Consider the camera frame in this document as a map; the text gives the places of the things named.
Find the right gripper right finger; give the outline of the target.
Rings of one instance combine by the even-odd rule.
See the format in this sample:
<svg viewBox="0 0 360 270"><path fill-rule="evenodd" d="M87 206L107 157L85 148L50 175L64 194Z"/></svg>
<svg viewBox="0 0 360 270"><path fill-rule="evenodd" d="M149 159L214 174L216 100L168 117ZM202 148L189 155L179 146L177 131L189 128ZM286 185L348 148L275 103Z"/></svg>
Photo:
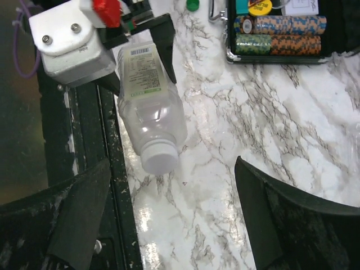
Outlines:
<svg viewBox="0 0 360 270"><path fill-rule="evenodd" d="M241 157L235 178L257 269L359 269L359 208L304 192Z"/></svg>

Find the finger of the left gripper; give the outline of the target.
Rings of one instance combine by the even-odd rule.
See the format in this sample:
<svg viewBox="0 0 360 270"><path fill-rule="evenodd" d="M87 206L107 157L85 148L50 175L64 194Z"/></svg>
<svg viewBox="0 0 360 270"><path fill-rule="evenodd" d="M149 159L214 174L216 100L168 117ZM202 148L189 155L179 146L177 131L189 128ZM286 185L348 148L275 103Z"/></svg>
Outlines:
<svg viewBox="0 0 360 270"><path fill-rule="evenodd" d="M149 30L152 41L155 43L163 67L170 80L176 84L177 79L173 67L173 46L176 31L169 13L148 19L144 22L136 22L136 27L131 31L133 35Z"/></svg>
<svg viewBox="0 0 360 270"><path fill-rule="evenodd" d="M97 84L116 96L120 94L120 80L115 72L97 79Z"/></svg>

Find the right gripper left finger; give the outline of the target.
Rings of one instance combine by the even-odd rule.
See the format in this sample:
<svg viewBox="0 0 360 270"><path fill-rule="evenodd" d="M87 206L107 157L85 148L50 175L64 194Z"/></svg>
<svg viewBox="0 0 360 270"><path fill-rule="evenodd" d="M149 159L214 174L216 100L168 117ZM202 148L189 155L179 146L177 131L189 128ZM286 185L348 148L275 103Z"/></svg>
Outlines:
<svg viewBox="0 0 360 270"><path fill-rule="evenodd" d="M1 205L1 269L89 269L111 180L104 159Z"/></svg>

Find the square clear juice bottle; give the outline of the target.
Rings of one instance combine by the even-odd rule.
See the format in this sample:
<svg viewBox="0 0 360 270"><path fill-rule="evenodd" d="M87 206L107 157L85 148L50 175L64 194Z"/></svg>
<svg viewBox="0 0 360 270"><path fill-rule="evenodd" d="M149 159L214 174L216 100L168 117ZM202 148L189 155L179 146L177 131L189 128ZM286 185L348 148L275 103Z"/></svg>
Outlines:
<svg viewBox="0 0 360 270"><path fill-rule="evenodd" d="M146 146L160 143L171 145L178 152L187 138L185 112L155 44L122 47L118 53L118 72L119 115L135 153L140 157Z"/></svg>

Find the white juice bottle cap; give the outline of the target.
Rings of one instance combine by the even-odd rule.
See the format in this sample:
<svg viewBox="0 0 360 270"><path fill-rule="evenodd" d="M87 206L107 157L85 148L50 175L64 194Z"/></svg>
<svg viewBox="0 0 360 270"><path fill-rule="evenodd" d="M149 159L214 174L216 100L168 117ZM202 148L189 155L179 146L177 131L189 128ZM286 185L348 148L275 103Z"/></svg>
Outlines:
<svg viewBox="0 0 360 270"><path fill-rule="evenodd" d="M177 149L165 143L146 146L140 157L144 171L156 176L170 173L178 163Z"/></svg>

